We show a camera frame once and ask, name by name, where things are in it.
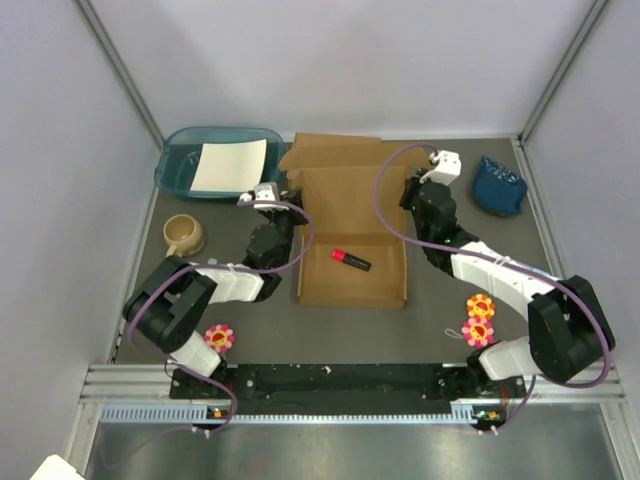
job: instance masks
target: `cable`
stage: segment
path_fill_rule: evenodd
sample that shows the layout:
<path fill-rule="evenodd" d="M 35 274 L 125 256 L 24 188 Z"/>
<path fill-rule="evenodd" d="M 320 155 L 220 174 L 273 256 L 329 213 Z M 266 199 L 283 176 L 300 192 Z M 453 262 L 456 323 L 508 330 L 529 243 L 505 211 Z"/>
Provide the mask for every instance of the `cable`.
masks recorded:
<path fill-rule="evenodd" d="M 389 167 L 391 162 L 393 162 L 396 158 L 398 158 L 400 155 L 402 155 L 407 150 L 411 150 L 412 148 L 418 148 L 418 147 L 429 148 L 434 153 L 436 153 L 436 154 L 438 153 L 438 149 L 436 147 L 428 144 L 428 143 L 423 143 L 423 142 L 410 143 L 409 145 L 406 145 L 406 146 L 400 148 L 399 150 L 397 150 L 393 155 L 391 155 L 384 162 L 384 164 L 382 164 L 382 167 L 380 167 L 380 171 L 378 172 L 378 175 L 376 176 L 376 180 L 375 180 L 374 187 L 373 187 L 373 207 L 375 209 L 376 216 L 378 217 L 378 220 L 380 220 L 382 225 L 384 225 L 384 227 L 389 232 L 391 232 L 396 237 L 404 240 L 405 242 L 412 243 L 412 244 L 418 245 L 420 247 L 426 247 L 426 248 L 431 248 L 431 249 L 434 249 L 434 250 L 440 250 L 442 252 L 469 255 L 471 257 L 475 257 L 475 258 L 479 258 L 481 260 L 485 260 L 487 262 L 492 262 L 492 263 L 499 262 L 500 259 L 496 259 L 496 258 L 493 258 L 493 257 L 491 257 L 489 255 L 484 255 L 482 253 L 471 252 L 471 251 L 468 251 L 468 250 L 463 250 L 463 249 L 454 248 L 454 247 L 448 247 L 446 245 L 439 245 L 437 243 L 423 242 L 421 240 L 417 240 L 415 238 L 408 237 L 408 236 L 403 235 L 402 233 L 394 230 L 394 228 L 391 225 L 389 225 L 389 222 L 387 222 L 384 219 L 384 217 L 382 216 L 382 212 L 380 211 L 380 207 L 378 206 L 378 190 L 380 188 L 380 181 L 382 180 L 382 176 L 384 175 L 385 171 L 387 170 L 387 168 Z M 556 280 L 554 280 L 552 278 L 547 277 L 546 275 L 544 275 L 542 273 L 539 273 L 539 272 L 537 272 L 535 270 L 530 270 L 530 269 L 525 268 L 525 267 L 521 267 L 520 265 L 516 265 L 516 264 L 513 264 L 513 263 L 502 263 L 500 266 L 505 267 L 505 268 L 509 268 L 509 269 L 511 269 L 511 270 L 513 270 L 515 272 L 523 273 L 523 274 L 528 275 L 530 277 L 534 277 L 534 278 L 537 278 L 539 280 L 542 280 L 543 282 L 551 285 L 552 287 L 554 287 L 557 290 L 559 290 L 560 292 L 562 292 L 569 299 L 571 299 L 573 301 L 573 303 L 575 303 L 578 306 L 578 308 L 582 311 L 582 313 L 584 313 L 584 315 L 587 317 L 587 320 L 589 320 L 589 323 L 593 327 L 593 329 L 594 329 L 594 331 L 596 333 L 596 336 L 598 337 L 598 342 L 600 343 L 600 348 L 602 349 L 602 353 L 603 353 L 604 365 L 602 367 L 602 371 L 600 372 L 600 375 L 598 375 L 598 377 L 595 380 L 592 380 L 592 381 L 586 382 L 586 383 L 558 383 L 558 382 L 553 382 L 553 380 L 549 380 L 549 379 L 548 380 L 552 381 L 553 383 L 556 383 L 558 385 L 561 385 L 563 387 L 568 387 L 568 388 L 591 388 L 591 387 L 595 387 L 597 385 L 600 385 L 607 378 L 607 375 L 609 374 L 609 370 L 611 370 L 611 352 L 609 350 L 609 345 L 607 343 L 607 339 L 604 336 L 602 328 L 598 324 L 598 321 L 596 320 L 596 318 L 593 315 L 593 313 L 591 313 L 591 311 L 589 310 L 589 307 L 587 307 L 587 305 L 575 293 L 573 293 L 567 287 L 562 285 L 560 282 L 558 282 L 558 281 L 556 281 Z M 531 393 L 533 392 L 533 386 L 534 385 L 535 385 L 535 376 L 531 380 L 531 387 L 529 388 L 529 391 L 527 392 L 527 394 L 523 398 L 522 403 L 513 412 L 513 414 L 509 418 L 509 420 L 507 420 L 507 422 L 505 422 L 505 424 L 502 425 L 501 428 L 506 427 L 511 422 L 512 419 L 514 419 L 515 417 L 517 417 L 520 414 L 520 412 L 522 410 L 522 407 L 527 403 L 527 401 L 529 400 L 529 397 L 531 397 Z"/>
<path fill-rule="evenodd" d="M 250 201 L 247 201 L 247 202 L 238 202 L 238 206 L 241 206 L 241 207 L 251 206 L 251 205 L 279 205 L 281 207 L 286 207 L 286 208 L 289 208 L 291 210 L 294 210 L 294 211 L 298 212 L 299 214 L 301 214 L 307 220 L 307 222 L 309 224 L 309 230 L 310 230 L 309 239 L 305 243 L 305 245 L 302 248 L 302 251 L 300 252 L 300 254 L 298 256 L 296 256 L 293 260 L 285 263 L 284 265 L 281 265 L 279 267 L 274 267 L 274 268 L 268 268 L 268 269 L 265 269 L 265 270 L 257 270 L 257 269 L 242 268 L 242 267 L 237 267 L 237 268 L 234 267 L 234 270 L 235 271 L 240 271 L 240 272 L 249 272 L 249 273 L 265 275 L 265 274 L 269 274 L 269 273 L 282 272 L 283 270 L 291 268 L 296 263 L 298 263 L 302 259 L 302 257 L 309 251 L 309 248 L 311 247 L 311 244 L 313 243 L 313 240 L 314 240 L 315 235 L 316 235 L 315 224 L 313 223 L 313 219 L 311 218 L 311 216 L 305 210 L 303 210 L 302 208 L 300 208 L 300 207 L 298 207 L 296 205 L 293 205 L 291 203 L 288 203 L 288 202 L 282 202 L 282 201 L 277 201 L 277 200 L 250 200 Z M 155 302 L 158 299 L 158 297 L 160 297 L 162 294 L 164 294 L 165 290 L 167 288 L 169 288 L 169 286 L 173 282 L 175 282 L 178 278 L 182 277 L 183 275 L 185 275 L 185 274 L 187 274 L 189 272 L 192 272 L 194 270 L 204 270 L 204 269 L 229 270 L 229 267 L 226 266 L 226 265 L 212 265 L 212 264 L 208 264 L 208 263 L 195 264 L 195 265 L 189 265 L 188 267 L 185 267 L 182 270 L 178 270 L 171 277 L 169 277 L 162 285 L 160 285 L 158 287 L 158 289 L 155 292 L 153 292 L 151 294 L 151 296 L 147 299 L 147 301 L 142 305 L 140 310 L 138 310 L 138 313 L 136 313 L 136 315 L 133 317 L 133 320 L 131 320 L 131 323 L 129 324 L 129 328 L 127 329 L 127 339 L 129 340 L 129 342 L 132 345 L 140 348 L 141 350 L 145 350 L 147 352 L 160 354 L 163 357 L 165 357 L 166 361 L 173 360 L 171 355 L 166 355 L 166 354 L 162 353 L 157 348 L 149 348 L 149 347 L 139 343 L 138 341 L 136 341 L 135 338 L 134 338 L 134 333 L 136 331 L 138 323 L 140 323 L 140 319 L 146 313 L 146 311 L 149 309 L 151 304 L 153 302 Z M 229 423 L 233 419 L 233 417 L 235 417 L 236 412 L 238 411 L 238 399 L 236 398 L 235 394 L 229 388 L 227 388 L 225 385 L 223 385 L 222 383 L 220 383 L 220 382 L 218 382 L 218 381 L 216 381 L 216 380 L 214 380 L 212 378 L 205 377 L 204 375 L 200 375 L 199 373 L 194 372 L 193 370 L 191 370 L 190 368 L 186 367 L 185 365 L 181 365 L 181 364 L 179 364 L 177 362 L 175 362 L 174 365 L 176 365 L 178 368 L 180 368 L 181 370 L 183 370 L 187 374 L 189 374 L 189 375 L 191 375 L 191 376 L 193 376 L 193 377 L 195 377 L 195 378 L 197 378 L 199 380 L 202 380 L 203 382 L 209 383 L 210 385 L 213 385 L 214 387 L 222 390 L 227 395 L 229 395 L 229 397 L 231 399 L 231 411 L 229 412 L 229 415 L 227 415 L 225 421 L 222 424 L 220 424 L 215 430 L 211 430 L 211 434 L 220 433 L 222 430 L 227 428 L 229 426 Z M 102 448 L 102 445 L 104 444 L 104 442 L 101 442 L 100 459 L 102 461 L 102 464 L 105 466 L 105 468 L 107 468 L 107 469 L 117 468 L 120 465 L 122 465 L 125 462 L 127 462 L 132 456 L 134 456 L 136 453 L 138 453 L 140 450 L 142 450 L 144 447 L 146 447 L 147 445 L 149 445 L 150 443 L 152 443 L 153 441 L 155 441 L 159 437 L 162 437 L 162 436 L 166 435 L 167 433 L 171 433 L 171 432 L 174 432 L 174 431 L 182 431 L 182 430 L 187 430 L 187 429 L 188 430 L 192 430 L 192 427 L 186 427 L 186 426 L 182 426 L 181 425 L 181 426 L 177 426 L 177 427 L 171 427 L 171 428 L 168 428 L 166 430 L 163 430 L 162 432 L 156 433 L 155 435 L 152 435 L 149 438 L 147 438 L 140 445 L 135 447 L 131 452 L 129 452 L 127 455 L 125 455 L 125 457 L 123 459 L 121 459 L 120 461 L 118 461 L 116 463 L 108 463 L 107 462 L 106 456 L 105 456 L 105 452 L 103 451 L 104 449 Z"/>

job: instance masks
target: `gray floor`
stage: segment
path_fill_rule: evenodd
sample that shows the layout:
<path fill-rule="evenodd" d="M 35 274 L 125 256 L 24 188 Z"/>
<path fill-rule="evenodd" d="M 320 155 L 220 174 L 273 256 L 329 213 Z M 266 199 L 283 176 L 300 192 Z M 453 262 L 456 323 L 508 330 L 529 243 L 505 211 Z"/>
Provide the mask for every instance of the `gray floor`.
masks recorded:
<path fill-rule="evenodd" d="M 452 184 L 460 223 L 498 252 L 547 268 L 528 203 L 522 215 L 500 218 L 486 213 L 471 198 L 470 187 L 478 162 L 487 155 L 518 171 L 508 139 L 434 141 L 436 146 L 460 153 L 461 177 Z M 153 212 L 138 279 L 148 275 L 164 258 L 162 226 L 172 215 L 189 213 L 208 236 L 202 252 L 191 261 L 238 262 L 249 234 L 263 220 L 249 209 L 234 205 L 185 202 L 160 194 Z M 472 352 L 462 340 L 445 335 L 466 321 L 465 302 L 479 290 L 434 269 L 418 247 L 409 245 L 409 292 L 402 310 L 303 307 L 296 297 L 297 268 L 283 275 L 277 292 L 260 304 L 226 303 L 209 307 L 198 330 L 227 323 L 236 343 L 228 354 L 231 363 L 453 363 Z M 499 340 L 527 332 L 525 321 L 508 306 L 497 303 L 494 318 Z M 132 347 L 126 339 L 118 363 L 155 363 L 158 357 Z"/>
<path fill-rule="evenodd" d="M 166 428 L 110 425 L 107 461 L 118 463 Z M 173 432 L 117 469 L 94 458 L 86 478 L 622 479 L 598 406 L 529 406 L 509 428 L 497 438 L 469 426 L 425 425 L 244 425 L 209 441 Z"/>

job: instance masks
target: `blue fabric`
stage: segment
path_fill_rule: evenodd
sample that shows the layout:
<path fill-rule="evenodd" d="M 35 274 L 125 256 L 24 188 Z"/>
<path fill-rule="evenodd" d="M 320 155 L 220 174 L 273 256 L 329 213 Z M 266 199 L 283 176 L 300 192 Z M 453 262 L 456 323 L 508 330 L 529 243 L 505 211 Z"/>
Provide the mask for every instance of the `blue fabric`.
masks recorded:
<path fill-rule="evenodd" d="M 471 191 L 476 201 L 490 212 L 517 215 L 522 212 L 527 183 L 504 165 L 482 157 Z"/>

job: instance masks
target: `teal plastic bin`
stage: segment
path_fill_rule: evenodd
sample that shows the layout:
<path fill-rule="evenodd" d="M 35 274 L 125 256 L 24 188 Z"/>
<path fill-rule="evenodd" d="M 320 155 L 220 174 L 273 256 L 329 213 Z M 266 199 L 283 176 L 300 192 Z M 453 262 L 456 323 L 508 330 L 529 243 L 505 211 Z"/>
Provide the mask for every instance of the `teal plastic bin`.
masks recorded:
<path fill-rule="evenodd" d="M 238 198 L 244 192 L 210 192 L 191 190 L 204 143 L 243 143 L 267 140 L 267 153 L 261 182 L 278 182 L 278 168 L 284 155 L 282 137 L 266 128 L 189 127 L 178 130 L 165 142 L 154 172 L 158 188 L 182 198 Z"/>

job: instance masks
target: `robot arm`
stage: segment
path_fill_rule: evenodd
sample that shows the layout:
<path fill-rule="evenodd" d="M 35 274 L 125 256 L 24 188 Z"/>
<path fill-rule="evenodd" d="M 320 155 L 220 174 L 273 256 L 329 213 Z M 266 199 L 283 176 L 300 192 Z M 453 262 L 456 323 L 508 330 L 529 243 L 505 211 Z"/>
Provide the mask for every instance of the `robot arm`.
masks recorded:
<path fill-rule="evenodd" d="M 540 279 L 501 268 L 507 261 L 517 262 L 494 252 L 458 225 L 456 203 L 448 186 L 460 175 L 458 155 L 441 151 L 432 157 L 432 162 L 434 169 L 421 169 L 406 180 L 400 200 L 400 206 L 412 213 L 418 239 L 483 253 L 497 260 L 488 262 L 424 248 L 427 259 L 452 277 L 473 283 L 500 298 L 529 322 L 529 336 L 489 345 L 472 355 L 469 365 L 479 368 L 490 380 L 543 373 L 556 382 L 566 382 L 598 360 L 602 349 L 597 336 L 573 302 Z M 533 267 L 518 265 L 553 278 Z M 609 349 L 613 350 L 615 340 L 591 284 L 578 276 L 561 283 L 593 312 Z"/>
<path fill-rule="evenodd" d="M 241 201 L 280 200 L 302 208 L 302 192 L 278 193 L 274 183 L 260 184 Z M 200 375 L 210 377 L 222 363 L 220 356 L 195 331 L 209 304 L 238 300 L 259 302 L 273 294 L 281 278 L 276 273 L 242 271 L 265 270 L 289 261 L 295 227 L 307 223 L 299 213 L 275 205 L 255 205 L 269 222 L 251 233 L 246 256 L 224 270 L 191 271 L 173 282 L 165 295 L 153 302 L 138 323 L 138 330 L 163 353 L 170 355 Z M 167 257 L 133 292 L 122 316 L 131 322 L 151 295 L 176 272 L 191 265 L 177 256 Z"/>

